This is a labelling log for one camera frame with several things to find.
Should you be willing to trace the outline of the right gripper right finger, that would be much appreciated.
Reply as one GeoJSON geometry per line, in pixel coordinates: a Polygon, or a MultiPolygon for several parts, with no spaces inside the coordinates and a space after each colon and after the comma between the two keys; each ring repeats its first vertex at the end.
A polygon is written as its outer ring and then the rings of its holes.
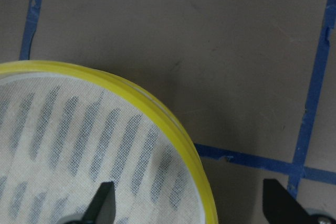
{"type": "Polygon", "coordinates": [[[263,214],[270,224],[335,223],[326,214],[308,213],[276,179],[264,179],[263,214]]]}

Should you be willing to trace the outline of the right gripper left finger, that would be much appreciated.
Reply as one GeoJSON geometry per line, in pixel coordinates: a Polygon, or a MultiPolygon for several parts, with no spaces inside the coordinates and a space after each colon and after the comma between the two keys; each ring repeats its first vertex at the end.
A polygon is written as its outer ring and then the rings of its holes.
{"type": "Polygon", "coordinates": [[[60,219],[60,223],[114,223],[116,197],[113,182],[103,182],[83,214],[72,214],[60,219]]]}

